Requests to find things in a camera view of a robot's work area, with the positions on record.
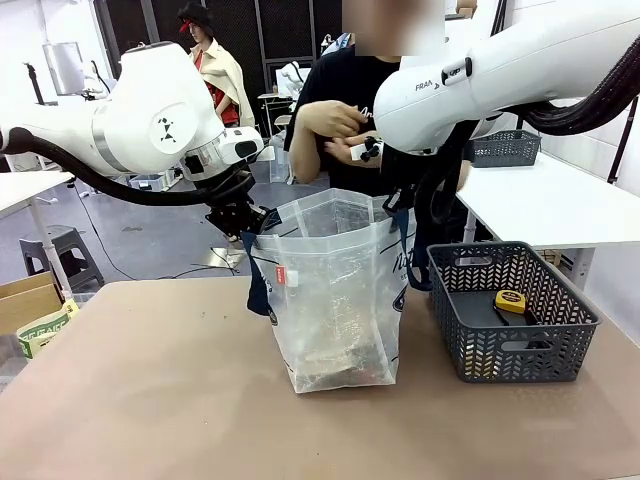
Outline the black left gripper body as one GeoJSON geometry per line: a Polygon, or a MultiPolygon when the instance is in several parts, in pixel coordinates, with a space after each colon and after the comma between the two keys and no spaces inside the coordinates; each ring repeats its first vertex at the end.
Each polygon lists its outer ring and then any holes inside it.
{"type": "Polygon", "coordinates": [[[215,199],[205,202],[205,218],[228,240],[240,240],[244,232],[258,234],[266,220],[266,208],[256,205],[249,192],[255,178],[248,166],[232,167],[207,180],[195,181],[197,189],[213,189],[215,199]]]}

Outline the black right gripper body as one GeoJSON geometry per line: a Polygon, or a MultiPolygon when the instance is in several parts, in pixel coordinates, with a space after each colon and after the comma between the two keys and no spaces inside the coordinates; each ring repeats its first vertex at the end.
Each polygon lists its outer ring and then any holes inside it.
{"type": "Polygon", "coordinates": [[[425,172],[426,160],[422,156],[383,146],[381,177],[389,196],[399,193],[401,201],[414,201],[425,172]]]}

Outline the person's left hand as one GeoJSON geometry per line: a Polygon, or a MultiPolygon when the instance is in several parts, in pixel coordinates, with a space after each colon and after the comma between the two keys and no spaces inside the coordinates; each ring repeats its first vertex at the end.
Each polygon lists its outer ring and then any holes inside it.
{"type": "Polygon", "coordinates": [[[332,138],[324,142],[324,151],[342,163],[352,161],[351,148],[361,145],[365,137],[362,135],[348,138],[332,138]]]}

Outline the person's right hand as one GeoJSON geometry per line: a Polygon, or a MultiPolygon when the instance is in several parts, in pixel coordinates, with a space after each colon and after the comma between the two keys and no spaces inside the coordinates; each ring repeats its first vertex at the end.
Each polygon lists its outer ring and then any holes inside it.
{"type": "Polygon", "coordinates": [[[367,118],[357,106],[331,100],[322,105],[320,127],[317,133],[327,138],[348,138],[359,134],[367,118]]]}

